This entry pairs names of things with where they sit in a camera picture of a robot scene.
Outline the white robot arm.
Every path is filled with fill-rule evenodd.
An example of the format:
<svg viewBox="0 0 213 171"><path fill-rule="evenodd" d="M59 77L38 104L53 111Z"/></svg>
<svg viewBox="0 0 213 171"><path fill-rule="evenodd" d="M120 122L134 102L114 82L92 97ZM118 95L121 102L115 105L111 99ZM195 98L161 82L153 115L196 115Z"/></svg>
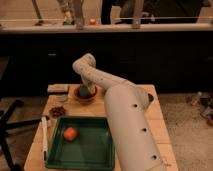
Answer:
<svg viewBox="0 0 213 171"><path fill-rule="evenodd" d="M94 56L87 53L72 64L83 84L92 90L106 90L104 108L122 171L167 171L145 111L152 96L124 78L96 68Z"/></svg>

